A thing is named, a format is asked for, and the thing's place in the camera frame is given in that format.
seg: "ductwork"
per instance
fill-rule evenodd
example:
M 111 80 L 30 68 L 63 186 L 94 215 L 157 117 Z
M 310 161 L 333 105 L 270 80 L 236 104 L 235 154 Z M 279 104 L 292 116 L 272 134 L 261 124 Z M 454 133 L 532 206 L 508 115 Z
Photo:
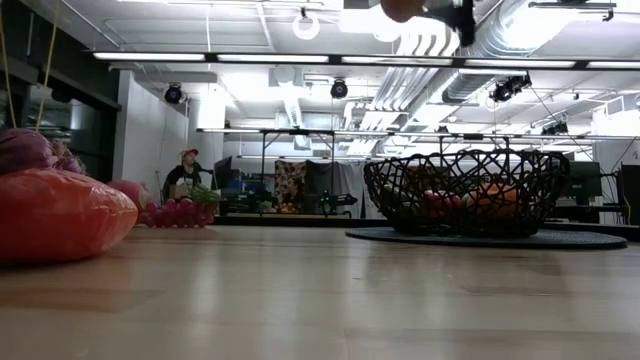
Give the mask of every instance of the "ductwork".
M 529 3 L 530 0 L 505 0 L 480 27 L 474 45 L 461 49 L 459 55 L 528 57 L 555 37 L 576 14 L 572 10 L 529 8 Z M 462 104 L 493 78 L 493 75 L 463 75 L 458 70 L 440 70 L 411 106 L 410 119 L 420 123 L 427 120 L 425 125 L 435 125 L 458 107 L 429 104 Z

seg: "ceiling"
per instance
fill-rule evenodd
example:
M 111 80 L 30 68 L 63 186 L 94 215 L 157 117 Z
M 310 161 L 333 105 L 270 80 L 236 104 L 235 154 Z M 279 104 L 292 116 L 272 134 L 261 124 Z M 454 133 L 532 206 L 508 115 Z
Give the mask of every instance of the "ceiling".
M 46 18 L 52 18 L 56 1 L 22 1 Z M 314 6 L 315 3 L 307 3 L 308 12 L 316 15 L 320 22 L 320 32 L 313 40 L 301 40 L 294 35 L 292 21 L 299 13 L 295 4 L 288 8 L 275 8 L 266 1 L 260 3 L 262 5 L 243 2 L 241 6 L 229 6 L 232 2 L 215 6 L 171 6 L 153 2 L 64 0 L 59 24 L 62 30 L 89 48 L 108 51 L 393 54 L 400 45 L 399 40 L 379 41 L 371 33 L 342 32 L 338 25 L 343 7 L 340 0 L 326 1 L 320 8 Z M 478 1 L 478 20 L 496 3 L 497 0 Z M 600 14 L 579 17 L 532 56 L 637 58 L 640 56 L 640 16 L 633 11 L 627 12 L 616 15 L 611 22 L 602 22 Z M 530 29 L 531 33 L 535 31 L 535 27 Z M 145 73 L 139 68 L 135 70 L 139 81 L 146 82 L 149 88 L 158 89 L 167 86 L 162 81 L 156 82 L 158 77 L 155 75 L 158 74 L 160 77 L 181 72 L 217 74 L 234 98 L 233 104 L 227 108 L 227 118 L 233 124 L 233 121 L 247 118 L 273 119 L 275 113 L 284 111 L 281 100 L 266 95 L 269 68 L 255 65 L 146 64 Z M 339 115 L 343 114 L 348 101 L 373 97 L 387 73 L 385 68 L 357 66 L 302 66 L 302 71 L 326 75 L 328 79 L 346 78 L 350 92 L 348 99 L 332 100 L 329 96 L 331 83 L 314 82 L 309 95 L 299 102 L 303 112 Z M 582 107 L 577 105 L 600 105 L 619 92 L 640 92 L 639 72 L 534 71 L 531 78 L 537 95 L 526 91 L 491 111 L 485 106 L 486 93 L 480 93 L 470 100 L 471 105 L 477 106 L 459 108 L 452 114 L 456 122 L 449 125 L 462 132 L 488 131 L 491 126 L 495 129 L 497 124 L 527 127 L 532 122 L 547 118 L 549 112 L 576 109 L 569 121 L 578 129 L 590 123 L 591 113 L 588 110 L 578 111 Z M 195 84 L 188 87 L 188 91 L 196 94 L 201 86 L 206 85 Z

